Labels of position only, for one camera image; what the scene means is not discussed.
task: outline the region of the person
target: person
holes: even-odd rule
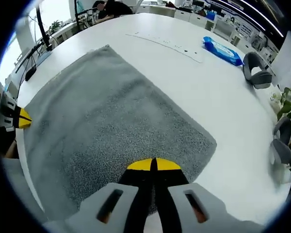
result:
[[[104,18],[97,20],[96,23],[101,23],[106,20],[116,18],[122,15],[133,14],[132,10],[127,5],[125,5],[122,2],[114,1],[114,0],[108,0],[107,2],[98,0],[94,3],[93,8],[97,8],[100,12],[103,12],[106,14]]]

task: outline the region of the blue package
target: blue package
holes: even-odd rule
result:
[[[235,66],[243,65],[243,62],[237,52],[215,42],[211,37],[204,37],[205,48],[212,52],[214,55],[222,58],[223,60],[232,63]]]

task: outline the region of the desk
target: desk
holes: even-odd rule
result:
[[[216,151],[195,182],[220,198],[236,218],[268,222],[285,202],[290,188],[290,184],[276,186],[268,172],[276,122],[269,96],[247,84],[241,67],[206,50],[201,50],[204,61],[200,64],[162,45],[126,35],[136,32],[167,37],[187,50],[200,47],[202,38],[211,36],[244,57],[217,35],[182,20],[145,13],[119,17],[88,28],[56,47],[22,84],[18,105],[25,107],[50,79],[88,51],[109,44],[215,138]],[[24,174],[36,198],[23,130],[16,130],[16,138]],[[149,219],[153,218],[159,223],[157,215]]]

